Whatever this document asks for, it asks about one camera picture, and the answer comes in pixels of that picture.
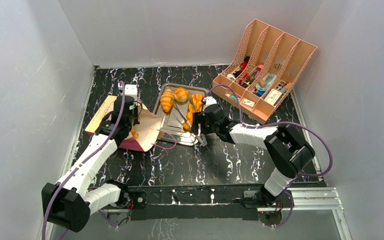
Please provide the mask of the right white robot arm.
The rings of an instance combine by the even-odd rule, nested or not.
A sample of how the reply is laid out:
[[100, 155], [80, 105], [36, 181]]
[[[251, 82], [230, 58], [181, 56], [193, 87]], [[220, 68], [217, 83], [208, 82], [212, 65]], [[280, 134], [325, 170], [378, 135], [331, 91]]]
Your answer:
[[270, 155], [275, 168], [260, 191], [233, 200], [247, 208], [275, 207], [287, 186], [315, 157], [314, 149], [290, 123], [275, 127], [241, 124], [229, 119], [218, 104], [192, 116], [194, 134], [216, 134], [224, 142], [259, 147]]

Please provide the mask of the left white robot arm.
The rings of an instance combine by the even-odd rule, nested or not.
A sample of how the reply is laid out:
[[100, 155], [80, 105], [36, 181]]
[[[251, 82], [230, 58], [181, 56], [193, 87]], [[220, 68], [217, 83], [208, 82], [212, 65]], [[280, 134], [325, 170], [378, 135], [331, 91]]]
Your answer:
[[138, 101], [132, 96], [118, 96], [113, 110], [102, 118], [81, 158], [56, 183], [47, 183], [42, 188], [45, 223], [77, 233], [85, 227], [90, 215], [102, 208], [127, 206], [130, 197], [125, 184], [109, 180], [94, 190], [89, 190], [89, 186], [138, 122]]

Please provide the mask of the round orange fake bun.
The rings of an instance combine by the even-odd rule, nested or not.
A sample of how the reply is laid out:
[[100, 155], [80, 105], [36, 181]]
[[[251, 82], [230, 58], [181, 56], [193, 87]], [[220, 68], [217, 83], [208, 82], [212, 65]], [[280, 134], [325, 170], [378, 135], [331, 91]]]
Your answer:
[[189, 100], [189, 92], [184, 87], [178, 87], [174, 90], [174, 100], [178, 103], [184, 103]]

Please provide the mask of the orange fake croissant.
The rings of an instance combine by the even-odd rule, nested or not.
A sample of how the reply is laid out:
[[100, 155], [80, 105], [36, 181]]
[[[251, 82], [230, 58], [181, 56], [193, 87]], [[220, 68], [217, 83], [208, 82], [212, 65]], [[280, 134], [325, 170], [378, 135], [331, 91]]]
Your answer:
[[170, 88], [167, 88], [160, 97], [160, 106], [165, 113], [171, 111], [173, 107], [173, 92]]

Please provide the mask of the long fake twisted bread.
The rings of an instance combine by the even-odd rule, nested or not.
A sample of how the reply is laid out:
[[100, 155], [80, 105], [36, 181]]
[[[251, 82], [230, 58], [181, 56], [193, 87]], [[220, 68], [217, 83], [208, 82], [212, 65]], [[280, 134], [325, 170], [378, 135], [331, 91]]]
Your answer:
[[200, 93], [188, 94], [189, 105], [187, 107], [186, 120], [182, 124], [183, 128], [191, 132], [191, 126], [193, 125], [194, 113], [201, 112], [203, 106], [204, 95]]

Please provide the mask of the pink paper bag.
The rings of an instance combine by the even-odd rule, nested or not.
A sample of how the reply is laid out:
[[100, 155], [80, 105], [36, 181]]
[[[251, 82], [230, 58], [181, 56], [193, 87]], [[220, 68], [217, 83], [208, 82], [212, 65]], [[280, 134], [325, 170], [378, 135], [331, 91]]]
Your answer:
[[[91, 136], [95, 135], [104, 116], [114, 110], [115, 101], [121, 99], [121, 96], [107, 96], [86, 126], [85, 131]], [[174, 138], [174, 135], [162, 129], [161, 117], [151, 113], [146, 106], [139, 106], [138, 111], [139, 124], [134, 125], [132, 130], [127, 132], [126, 138], [116, 141], [119, 148], [147, 152], [155, 146], [157, 140], [161, 140], [162, 137], [168, 137], [169, 142], [177, 144], [178, 141]]]

